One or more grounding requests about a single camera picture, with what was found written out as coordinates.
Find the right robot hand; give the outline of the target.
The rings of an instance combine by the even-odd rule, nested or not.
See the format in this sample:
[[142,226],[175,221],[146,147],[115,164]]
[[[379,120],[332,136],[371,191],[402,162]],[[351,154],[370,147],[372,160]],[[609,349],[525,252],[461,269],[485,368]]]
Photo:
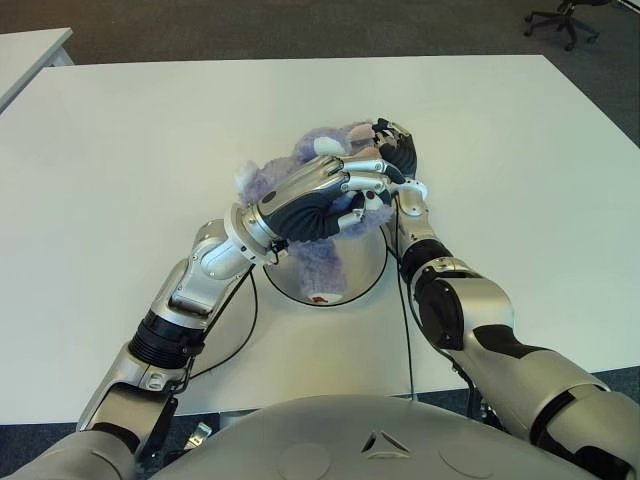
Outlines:
[[417,152],[412,134],[397,122],[379,118],[372,125],[374,144],[381,157],[414,179],[417,171]]

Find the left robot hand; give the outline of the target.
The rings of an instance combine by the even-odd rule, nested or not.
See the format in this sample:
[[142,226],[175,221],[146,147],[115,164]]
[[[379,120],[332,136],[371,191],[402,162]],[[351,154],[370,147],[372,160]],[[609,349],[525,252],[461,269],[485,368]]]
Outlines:
[[349,192],[384,195],[407,178],[379,156],[319,156],[267,192],[251,209],[258,224],[275,240],[327,239],[360,224],[366,201],[335,210],[332,204]]

